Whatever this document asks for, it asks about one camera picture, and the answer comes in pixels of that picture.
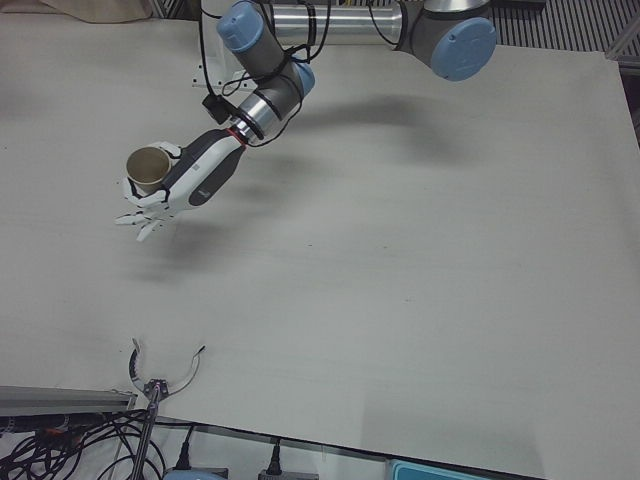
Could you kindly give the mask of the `white grey robot hand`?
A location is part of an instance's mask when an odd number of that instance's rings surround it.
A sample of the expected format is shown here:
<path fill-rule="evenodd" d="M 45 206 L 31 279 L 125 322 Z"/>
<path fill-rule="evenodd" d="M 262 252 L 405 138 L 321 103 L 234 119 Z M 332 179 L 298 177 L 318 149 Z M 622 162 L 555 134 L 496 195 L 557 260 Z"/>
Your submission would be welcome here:
<path fill-rule="evenodd" d="M 117 225 L 138 226 L 139 242 L 181 212 L 211 200 L 234 174 L 246 149 L 229 129 L 209 130 L 185 147 L 169 142 L 152 146 L 168 156 L 168 173 L 151 193 L 145 193 L 133 180 L 124 179 L 123 195 L 133 210 L 115 219 Z"/>

